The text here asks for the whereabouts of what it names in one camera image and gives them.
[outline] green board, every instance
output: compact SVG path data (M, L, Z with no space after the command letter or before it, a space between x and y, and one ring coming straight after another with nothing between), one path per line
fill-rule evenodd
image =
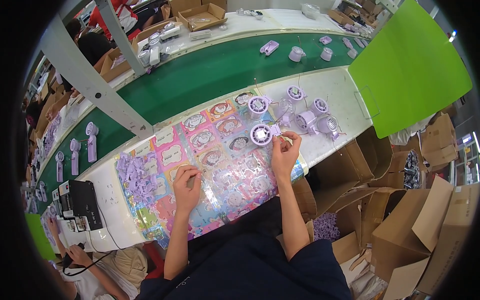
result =
M42 223L40 222L40 215L25 214L25 221L27 222L28 229L32 234L35 246L40 253L40 256L46 260L54 260L55 253L52 246L43 231Z
M298 36L307 57L302 58L301 62L293 62L288 59L288 54L293 46L299 45ZM352 63L353 60L347 56L348 49L342 42L344 36L341 35L328 35L332 38L328 47L333 50L334 56L331 61L322 60L317 45L323 47L319 43L323 36L325 34L274 34L209 46L169 61L150 75L144 75L128 84L118 93L150 124L156 124L201 103L253 85L254 78L262 83ZM270 40L278 42L280 46L270 56L265 56L260 53L260 48ZM357 52L361 53L362 49L352 38L350 40ZM57 149L65 155L64 181L76 178L71 169L70 140L86 139L85 127L90 121L100 130L96 142L98 159L133 137L130 131L95 108L76 124ZM81 174L92 165L88 162L84 143L79 156L78 169ZM42 213L52 201L51 192L59 186L54 158L48 161L38 181L40 180L46 185L48 198L46 203L38 203L38 211Z
M452 43L414 0L403 2L348 72L379 138L434 114L472 88Z

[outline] white workbench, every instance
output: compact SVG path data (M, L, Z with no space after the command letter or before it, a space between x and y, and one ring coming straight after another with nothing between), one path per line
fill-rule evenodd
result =
M298 78L298 75L293 75L276 79L259 85L259 89L263 94L268 95L272 99L279 100L285 97L285 91L288 86L297 85ZM308 95L308 105L311 104L316 97L323 99L327 99L328 97L328 105L332 115L338 119L342 131L347 134L341 135L339 139L335 141L335 147L337 149L357 137L372 125L371 119L368 119L368 116L364 115L365 109L362 99L359 98L359 103L354 95L354 92L358 91L358 89L347 72L347 67L335 67L304 73L300 76L300 87ZM252 88L255 87L250 86L241 91L230 93L228 97L235 94L238 95ZM191 113L204 109L218 101L218 98L213 99L191 108L158 124L156 128L159 130L169 123L171 126ZM296 106L297 113L305 110L305 103L303 101L299 102ZM282 130L292 130L297 133L303 133L296 125L292 125L290 129L282 128ZM300 152L309 168L335 151L332 140L326 139L324 135L303 135L302 139ZM103 224L104 226L108 226L110 234L121 248L143 242L145 239L130 216L130 211L117 178L114 167L115 159L113 157L121 151L129 152L135 149L144 141L146 140L140 141L136 137L133 138L99 160L77 178L77 180L89 180L93 182L99 208L104 215L104 218L102 218ZM117 248L106 228L90 233L76 233L67 230L66 222L61 221L60 223L62 227L62 239L69 245L87 242L85 249L91 251L93 250L90 246L91 239L95 249L98 251L104 252Z

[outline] black device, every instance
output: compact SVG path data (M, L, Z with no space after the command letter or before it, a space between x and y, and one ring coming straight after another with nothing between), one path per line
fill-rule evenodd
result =
M82 243L78 243L77 246L82 249L85 249L85 245L83 245ZM72 262L73 262L73 259L68 255L68 253L65 253L65 256L61 260L62 267L64 269L68 268L72 264Z
M103 228L91 181L66 181L59 186L57 197L58 207L61 207L62 211L59 215L65 220L74 220L77 229L75 231Z

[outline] pile of purple plastic parts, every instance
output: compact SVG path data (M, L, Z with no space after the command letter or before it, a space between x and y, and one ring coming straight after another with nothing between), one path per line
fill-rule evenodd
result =
M340 237L340 231L336 224L336 214L324 213L313 220L313 240L336 241Z
M116 169L118 170L122 186L125 186L126 190L133 196L133 200L137 203L153 203L155 201L154 190L157 189L156 174L149 175L145 170L145 164L153 158L156 158L153 152L141 157L135 157L122 152L120 153L120 159L117 160Z

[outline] hand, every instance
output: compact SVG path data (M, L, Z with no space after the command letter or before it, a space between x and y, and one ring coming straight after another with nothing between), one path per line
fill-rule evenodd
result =
M187 181L195 176L193 188L187 187ZM200 199L200 185L202 172L195 166L181 166L173 181L173 192L177 201L177 214L190 215Z
M282 135L291 139L293 145L289 141L280 143L276 136L273 137L272 170L277 182L280 180L290 182L290 173L299 157L301 137L291 131L284 132Z
M58 115L62 107L63 106L60 106L58 102L52 104L52 106L48 108L47 113L45 114L45 117L47 117L47 120L51 122Z
M59 228L58 228L57 221L54 220L53 218L48 218L47 225L48 225L48 228L50 229L50 233L52 234L52 236L58 236Z
M72 245L70 248L65 248L65 251L70 258L73 259L74 264L79 264L85 267L93 264L92 259L88 257L87 253L78 245Z

